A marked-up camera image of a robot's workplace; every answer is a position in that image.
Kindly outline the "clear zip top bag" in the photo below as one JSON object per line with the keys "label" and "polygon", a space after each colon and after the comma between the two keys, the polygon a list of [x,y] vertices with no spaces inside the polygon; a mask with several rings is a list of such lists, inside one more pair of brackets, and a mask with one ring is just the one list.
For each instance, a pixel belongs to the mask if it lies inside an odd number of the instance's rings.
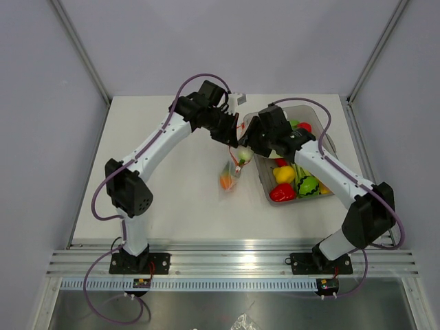
{"label": "clear zip top bag", "polygon": [[219,185],[226,193],[234,190],[234,187],[241,178],[243,168],[247,166],[254,157],[254,152],[244,146],[238,146],[236,148],[229,146],[228,155],[229,158],[219,173]]}

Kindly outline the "toy green orange mango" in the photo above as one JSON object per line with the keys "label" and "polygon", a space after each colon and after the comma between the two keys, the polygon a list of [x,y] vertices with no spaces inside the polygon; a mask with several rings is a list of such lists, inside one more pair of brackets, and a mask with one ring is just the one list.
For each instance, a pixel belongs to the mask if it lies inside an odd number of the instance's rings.
{"label": "toy green orange mango", "polygon": [[241,167],[234,162],[227,162],[219,175],[219,183],[224,191],[232,190],[241,177]]}

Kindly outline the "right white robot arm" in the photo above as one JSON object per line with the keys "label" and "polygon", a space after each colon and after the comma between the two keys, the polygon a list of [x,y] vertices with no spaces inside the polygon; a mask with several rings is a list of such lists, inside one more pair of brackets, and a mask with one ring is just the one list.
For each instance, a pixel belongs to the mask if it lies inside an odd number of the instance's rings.
{"label": "right white robot arm", "polygon": [[374,184],[356,175],[324,148],[321,137],[303,128],[293,129],[282,108],[275,104],[252,116],[239,145],[262,157],[276,152],[309,171],[346,208],[340,229],[317,243],[310,253],[313,267],[321,274],[349,252],[372,244],[397,223],[394,192],[387,183]]}

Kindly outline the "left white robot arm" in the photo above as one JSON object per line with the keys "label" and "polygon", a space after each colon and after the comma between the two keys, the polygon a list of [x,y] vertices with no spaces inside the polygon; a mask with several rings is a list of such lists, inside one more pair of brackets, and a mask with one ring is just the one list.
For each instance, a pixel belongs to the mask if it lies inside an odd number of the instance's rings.
{"label": "left white robot arm", "polygon": [[150,274],[156,257],[150,255],[142,215],[153,203],[147,182],[162,160],[196,129],[228,146],[237,146],[237,107],[245,101],[205,80],[199,90],[187,96],[177,94],[168,115],[158,128],[121,161],[105,164],[106,190],[121,218],[122,242],[112,253],[111,274]]}

